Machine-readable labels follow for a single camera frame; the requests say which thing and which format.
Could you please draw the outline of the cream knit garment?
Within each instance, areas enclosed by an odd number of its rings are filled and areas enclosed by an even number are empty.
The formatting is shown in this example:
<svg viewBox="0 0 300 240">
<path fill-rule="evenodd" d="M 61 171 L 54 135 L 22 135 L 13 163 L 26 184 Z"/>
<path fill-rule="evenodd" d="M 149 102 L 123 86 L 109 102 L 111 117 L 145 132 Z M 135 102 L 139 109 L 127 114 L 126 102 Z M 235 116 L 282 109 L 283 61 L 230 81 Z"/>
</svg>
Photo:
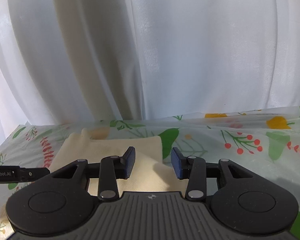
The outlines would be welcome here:
<svg viewBox="0 0 300 240">
<path fill-rule="evenodd" d="M 104 136 L 107 131 L 103 128 L 92 131 L 84 128 L 80 134 L 70 134 L 54 157 L 49 170 L 55 172 L 77 159 L 99 163 L 102 158 L 111 155 L 122 156 L 127 148 L 133 146 L 136 151 L 135 164 L 129 179 L 117 181 L 120 194 L 124 191 L 185 193 L 187 181 L 177 179 L 173 168 L 163 163 L 162 141 L 159 136 L 106 140 Z"/>
</svg>

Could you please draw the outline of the floral plastic table cover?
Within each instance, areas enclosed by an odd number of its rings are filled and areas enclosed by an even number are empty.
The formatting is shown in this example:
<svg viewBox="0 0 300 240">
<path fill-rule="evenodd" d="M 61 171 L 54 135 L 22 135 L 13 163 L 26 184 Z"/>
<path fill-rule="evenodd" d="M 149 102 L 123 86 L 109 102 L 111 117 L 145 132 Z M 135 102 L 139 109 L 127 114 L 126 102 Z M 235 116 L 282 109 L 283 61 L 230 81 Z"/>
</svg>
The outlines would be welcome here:
<svg viewBox="0 0 300 240">
<path fill-rule="evenodd" d="M 300 239 L 300 107 L 228 114 L 189 114 L 148 121 L 101 120 L 58 126 L 21 125 L 0 146 L 0 166 L 48 168 L 72 133 L 107 129 L 106 140 L 159 136 L 162 158 L 170 151 L 208 163 L 229 159 L 292 193 L 299 213 L 291 232 Z"/>
</svg>

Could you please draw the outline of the white sheer curtain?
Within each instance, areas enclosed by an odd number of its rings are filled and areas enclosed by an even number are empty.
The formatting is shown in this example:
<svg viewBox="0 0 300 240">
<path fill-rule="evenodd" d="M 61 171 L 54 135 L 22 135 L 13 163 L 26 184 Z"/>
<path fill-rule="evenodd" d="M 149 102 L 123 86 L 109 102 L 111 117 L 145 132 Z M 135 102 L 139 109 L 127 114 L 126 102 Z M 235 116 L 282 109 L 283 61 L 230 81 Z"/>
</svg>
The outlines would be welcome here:
<svg viewBox="0 0 300 240">
<path fill-rule="evenodd" d="M 300 0 L 0 0 L 0 144 L 21 124 L 300 106 Z"/>
</svg>

